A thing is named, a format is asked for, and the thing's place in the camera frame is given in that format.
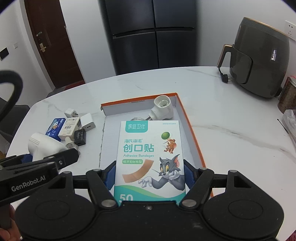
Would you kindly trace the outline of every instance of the brown wooden door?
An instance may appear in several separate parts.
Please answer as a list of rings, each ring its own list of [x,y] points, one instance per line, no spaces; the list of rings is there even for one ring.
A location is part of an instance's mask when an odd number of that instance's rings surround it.
[[[36,46],[55,87],[83,80],[59,0],[25,0],[25,6]]]

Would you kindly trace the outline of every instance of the number 50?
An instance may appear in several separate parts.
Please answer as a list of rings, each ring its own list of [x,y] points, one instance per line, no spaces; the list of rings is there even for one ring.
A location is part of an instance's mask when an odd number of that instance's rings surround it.
[[[120,203],[122,203],[122,201],[125,201],[125,200],[132,201],[133,200],[133,196],[130,195],[130,194],[128,194],[128,195],[120,194],[120,199],[122,199],[122,200],[119,200]]]

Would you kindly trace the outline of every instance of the human hand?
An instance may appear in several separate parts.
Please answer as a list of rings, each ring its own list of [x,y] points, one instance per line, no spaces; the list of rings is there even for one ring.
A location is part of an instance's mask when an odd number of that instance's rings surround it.
[[[4,241],[19,241],[21,235],[14,221],[15,209],[13,208],[12,205],[10,205],[9,207],[9,214],[10,214],[11,228],[9,228],[8,230],[0,228],[0,238],[2,238]]]

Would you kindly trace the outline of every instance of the white marble table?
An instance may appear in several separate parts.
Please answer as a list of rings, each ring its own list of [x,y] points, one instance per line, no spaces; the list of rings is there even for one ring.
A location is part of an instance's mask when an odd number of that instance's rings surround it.
[[[277,238],[296,229],[296,153],[277,121],[277,98],[264,99],[235,83],[222,83],[216,67],[149,70],[110,77],[58,93],[33,105],[18,129],[8,156],[28,153],[28,139],[45,133],[67,108],[92,113],[96,128],[87,132],[77,163],[63,169],[74,175],[106,166],[100,159],[104,113],[101,103],[177,92],[197,137],[206,166],[215,173],[236,169],[282,206],[284,223]],[[223,190],[214,190],[214,194]]]

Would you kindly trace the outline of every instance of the wall outlet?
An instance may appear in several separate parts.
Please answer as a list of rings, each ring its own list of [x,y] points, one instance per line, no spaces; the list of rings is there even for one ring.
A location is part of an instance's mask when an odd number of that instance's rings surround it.
[[[287,34],[291,39],[296,41],[296,25],[294,25],[286,20],[285,34]]]

